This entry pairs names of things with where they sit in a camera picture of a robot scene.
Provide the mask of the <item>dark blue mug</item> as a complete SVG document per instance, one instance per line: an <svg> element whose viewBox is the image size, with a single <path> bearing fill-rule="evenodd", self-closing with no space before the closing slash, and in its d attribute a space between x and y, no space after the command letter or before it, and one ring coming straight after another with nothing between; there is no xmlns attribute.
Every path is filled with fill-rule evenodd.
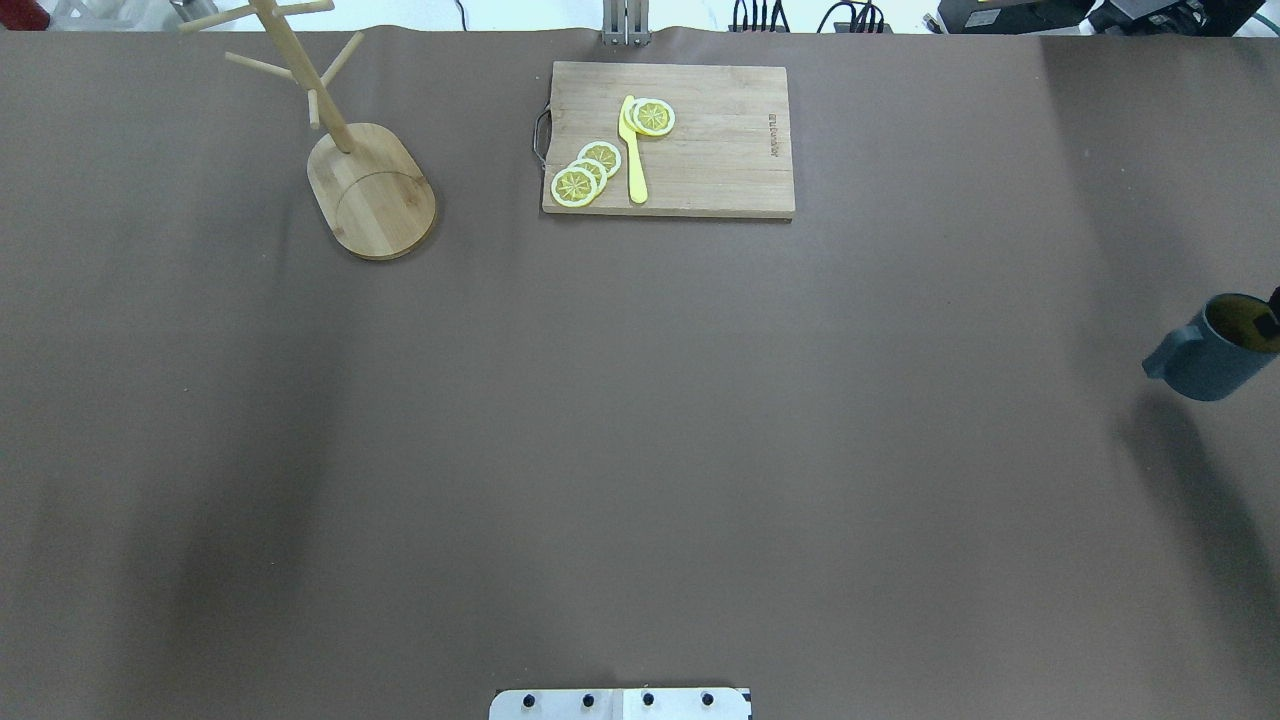
<svg viewBox="0 0 1280 720"><path fill-rule="evenodd" d="M1266 340L1258 333L1258 315L1268 299L1215 295L1143 359L1143 373L1188 398L1226 398L1277 360L1279 337Z"/></svg>

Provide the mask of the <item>wooden cup storage rack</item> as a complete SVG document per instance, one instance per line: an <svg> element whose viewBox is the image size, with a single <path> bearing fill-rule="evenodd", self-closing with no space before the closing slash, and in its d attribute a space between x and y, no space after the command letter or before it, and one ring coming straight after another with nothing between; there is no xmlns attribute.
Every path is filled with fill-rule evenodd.
<svg viewBox="0 0 1280 720"><path fill-rule="evenodd" d="M370 261L402 258L431 233L438 219L436 195L399 137L384 126L349 123L329 86L364 40L355 32L325 70L317 70L289 19L333 10L333 1L247 1L179 23L183 35L255 18L284 60L260 61L236 53L224 58L237 65L288 79L305 92L307 119L325 135L308 154L306 170L314 197L335 241Z"/></svg>

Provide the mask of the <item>wooden cutting board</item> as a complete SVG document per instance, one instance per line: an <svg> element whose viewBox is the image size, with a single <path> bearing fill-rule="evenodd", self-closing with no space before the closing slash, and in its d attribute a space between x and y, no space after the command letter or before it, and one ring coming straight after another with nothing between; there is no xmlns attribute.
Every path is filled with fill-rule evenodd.
<svg viewBox="0 0 1280 720"><path fill-rule="evenodd" d="M617 135L626 95L666 100L676 113L663 137L639 135L649 199L628 199L627 156ZM550 179L582 146L622 152L617 174L579 214L792 220L796 213L788 74L782 67L556 61L543 210L564 214Z"/></svg>

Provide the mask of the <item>yellow plastic knife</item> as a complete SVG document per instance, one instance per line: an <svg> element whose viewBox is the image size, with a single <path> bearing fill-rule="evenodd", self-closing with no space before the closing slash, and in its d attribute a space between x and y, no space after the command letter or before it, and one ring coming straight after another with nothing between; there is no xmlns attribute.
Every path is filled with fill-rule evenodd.
<svg viewBox="0 0 1280 720"><path fill-rule="evenodd" d="M632 204L643 205L649 199L646 177L643 168L637 132L630 122L630 110L635 96L626 95L620 106L617 120L617 135L623 141L627 156L627 186L628 199Z"/></svg>

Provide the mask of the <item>lemon slice under knife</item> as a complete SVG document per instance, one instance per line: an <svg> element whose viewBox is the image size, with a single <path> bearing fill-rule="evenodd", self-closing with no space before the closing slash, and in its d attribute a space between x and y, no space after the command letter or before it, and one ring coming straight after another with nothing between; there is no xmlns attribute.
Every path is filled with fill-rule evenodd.
<svg viewBox="0 0 1280 720"><path fill-rule="evenodd" d="M676 124L675 109L658 97L634 97L623 113L630 129L646 137L667 136Z"/></svg>

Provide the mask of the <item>lemon slice middle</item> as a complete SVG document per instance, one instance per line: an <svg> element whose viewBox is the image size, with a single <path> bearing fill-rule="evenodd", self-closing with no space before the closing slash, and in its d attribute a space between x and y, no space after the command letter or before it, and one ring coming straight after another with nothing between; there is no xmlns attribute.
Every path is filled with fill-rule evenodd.
<svg viewBox="0 0 1280 720"><path fill-rule="evenodd" d="M577 160L575 160L568 165L568 169L577 169L586 172L593 178L596 193L604 190L609 179L608 168L603 163L593 158L579 158Z"/></svg>

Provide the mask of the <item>aluminium frame post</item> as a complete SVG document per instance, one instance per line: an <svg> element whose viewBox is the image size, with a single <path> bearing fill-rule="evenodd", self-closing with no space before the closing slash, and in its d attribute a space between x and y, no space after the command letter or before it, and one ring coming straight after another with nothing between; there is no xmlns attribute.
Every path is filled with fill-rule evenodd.
<svg viewBox="0 0 1280 720"><path fill-rule="evenodd" d="M602 44L608 47L644 47L652 41L648 0L604 0Z"/></svg>

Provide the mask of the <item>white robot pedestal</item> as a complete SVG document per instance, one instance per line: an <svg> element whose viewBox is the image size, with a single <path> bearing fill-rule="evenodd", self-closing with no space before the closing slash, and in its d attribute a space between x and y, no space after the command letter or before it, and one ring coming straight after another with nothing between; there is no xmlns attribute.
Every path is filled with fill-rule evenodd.
<svg viewBox="0 0 1280 720"><path fill-rule="evenodd" d="M508 689L490 702L489 719L753 719L749 689L631 687Z"/></svg>

